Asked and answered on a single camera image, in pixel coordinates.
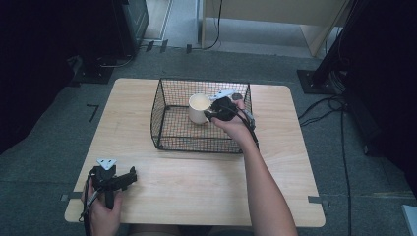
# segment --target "gray carpet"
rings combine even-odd
[[[43,114],[30,135],[0,159],[0,235],[84,235],[79,223],[64,219],[67,203],[89,150],[99,118],[118,78],[250,82],[288,86],[301,114],[325,95],[304,94],[296,70],[315,70],[321,61],[227,52],[168,48],[165,53],[144,50],[127,66],[116,68],[108,85],[66,87]],[[92,121],[94,108],[99,105]],[[318,106],[308,118],[329,110]],[[407,235],[401,205],[417,207],[402,172],[383,157],[363,154],[362,140],[350,116],[344,117],[347,170],[350,180],[353,235]],[[347,235],[348,200],[341,151],[340,113],[302,129],[327,223],[299,228],[300,235]],[[126,234],[126,225],[119,235]],[[204,227],[182,227],[185,235],[203,235]]]

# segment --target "table top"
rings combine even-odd
[[[138,181],[124,191],[123,223],[251,225],[242,154],[167,151],[150,138],[158,80],[119,79],[108,98],[80,177],[81,192],[98,158],[117,159],[117,174],[135,166]],[[299,227],[321,227],[321,204],[289,88],[251,85],[261,154]],[[83,205],[70,200],[65,219]]]

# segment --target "black wire basket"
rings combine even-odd
[[[198,152],[242,153],[230,137],[211,122],[202,125],[188,117],[189,98],[195,93],[213,96],[220,90],[241,93],[252,112],[249,84],[160,79],[150,117],[150,134],[156,148]]]

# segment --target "hand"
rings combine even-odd
[[[233,103],[235,103],[239,109],[245,109],[245,103],[242,99],[233,101]],[[239,115],[245,118],[242,111],[239,111]],[[245,124],[243,124],[238,116],[235,116],[231,121],[222,121],[213,117],[211,118],[211,122],[226,132],[240,147],[246,145],[247,142],[255,143],[248,128],[246,128]]]
[[[81,201],[84,202],[84,194],[86,188],[83,190]],[[92,196],[94,190],[92,181],[89,181],[89,198]],[[114,207],[109,209],[105,206],[100,198],[97,198],[89,209],[89,223],[92,236],[114,236],[120,226],[120,214],[122,209],[123,195],[121,192],[116,192],[114,196]]]

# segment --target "white mug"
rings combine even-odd
[[[211,100],[202,93],[196,93],[188,100],[188,116],[190,120],[198,125],[206,123],[209,119],[205,116],[205,110],[211,106]]]

